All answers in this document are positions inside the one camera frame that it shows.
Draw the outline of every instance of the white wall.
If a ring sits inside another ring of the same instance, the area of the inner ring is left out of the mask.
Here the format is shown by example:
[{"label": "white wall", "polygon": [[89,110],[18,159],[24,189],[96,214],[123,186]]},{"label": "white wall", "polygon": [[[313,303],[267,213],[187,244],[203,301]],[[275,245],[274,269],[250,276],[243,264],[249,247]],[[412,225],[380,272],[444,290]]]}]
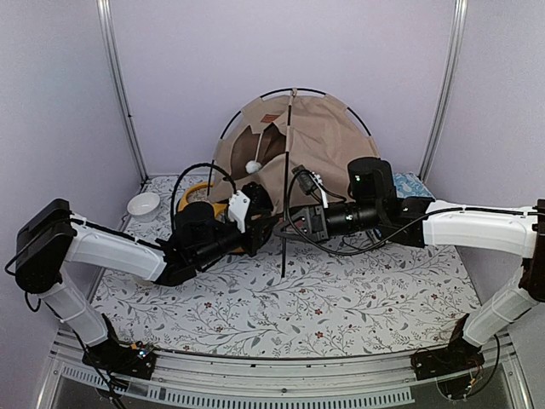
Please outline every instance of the white wall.
[{"label": "white wall", "polygon": [[[75,211],[116,227],[139,181],[96,2],[2,2],[0,15],[3,266],[19,228],[51,199],[69,199]],[[76,273],[88,286],[92,277]],[[31,313],[7,274],[0,274],[0,309],[0,407],[30,408],[57,324],[46,308]]]},{"label": "white wall", "polygon": [[418,170],[454,1],[117,0],[112,16],[152,174],[211,160],[229,118],[267,91],[321,89],[367,123],[395,170]]},{"label": "white wall", "polygon": [[[545,198],[545,3],[469,2],[460,62],[428,186],[468,204],[534,205]],[[488,299],[519,259],[462,249]],[[536,408],[545,407],[545,308],[512,326]]]}]

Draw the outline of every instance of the orange label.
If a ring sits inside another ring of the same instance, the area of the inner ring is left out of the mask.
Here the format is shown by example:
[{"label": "orange label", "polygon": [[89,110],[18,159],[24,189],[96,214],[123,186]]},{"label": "orange label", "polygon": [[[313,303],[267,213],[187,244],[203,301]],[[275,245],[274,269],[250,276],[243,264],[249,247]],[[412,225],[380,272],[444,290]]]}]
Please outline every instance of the orange label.
[{"label": "orange label", "polygon": [[280,115],[272,115],[270,113],[268,113],[267,115],[265,115],[261,121],[262,123],[264,124],[270,124],[272,121],[274,121],[274,119],[278,118]]}]

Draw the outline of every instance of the leaf pattern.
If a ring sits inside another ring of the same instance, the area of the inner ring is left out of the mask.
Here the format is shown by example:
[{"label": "leaf pattern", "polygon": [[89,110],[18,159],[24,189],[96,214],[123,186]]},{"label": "leaf pattern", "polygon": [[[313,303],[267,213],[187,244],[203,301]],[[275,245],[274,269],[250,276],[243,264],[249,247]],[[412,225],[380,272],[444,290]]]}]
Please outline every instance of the leaf pattern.
[{"label": "leaf pattern", "polygon": [[[161,197],[154,222],[130,221],[128,233],[167,239],[173,176],[146,186]],[[183,190],[205,180],[188,176]],[[395,176],[399,196],[429,196],[413,174]],[[345,241],[366,244],[354,234]],[[339,239],[330,248],[343,246]],[[414,249],[389,244],[354,257],[330,256],[288,244],[280,279],[280,241],[258,254],[226,256],[209,271],[174,288],[106,271],[94,306],[127,341],[205,354],[275,358],[379,354],[448,341],[456,319],[479,306],[453,246]]]}]

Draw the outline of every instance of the white bowl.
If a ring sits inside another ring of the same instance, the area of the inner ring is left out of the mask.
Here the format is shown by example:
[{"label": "white bowl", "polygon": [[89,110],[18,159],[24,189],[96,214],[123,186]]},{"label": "white bowl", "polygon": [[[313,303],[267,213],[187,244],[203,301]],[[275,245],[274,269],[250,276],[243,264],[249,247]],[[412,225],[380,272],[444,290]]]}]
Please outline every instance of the white bowl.
[{"label": "white bowl", "polygon": [[141,193],[127,204],[127,211],[138,222],[148,223],[159,214],[161,198],[156,193]]}]

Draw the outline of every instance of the beige tent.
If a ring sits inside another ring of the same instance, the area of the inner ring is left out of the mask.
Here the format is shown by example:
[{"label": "beige tent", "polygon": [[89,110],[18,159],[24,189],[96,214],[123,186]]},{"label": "beige tent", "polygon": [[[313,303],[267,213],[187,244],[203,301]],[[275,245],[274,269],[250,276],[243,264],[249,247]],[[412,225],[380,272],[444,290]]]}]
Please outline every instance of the beige tent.
[{"label": "beige tent", "polygon": [[[271,97],[285,91],[290,94]],[[318,95],[301,95],[303,91]],[[224,139],[238,117],[240,122]],[[346,197],[347,164],[355,158],[379,156],[358,115],[335,97],[313,89],[280,89],[254,99],[233,117],[224,135],[216,148],[215,163],[232,176],[237,188],[251,181],[263,185],[271,196],[274,213],[284,208],[285,182],[291,180],[296,166],[302,164],[316,172],[331,192]],[[231,194],[229,183],[216,174],[211,201],[228,199]],[[298,187],[292,196],[289,207],[316,203]]]}]

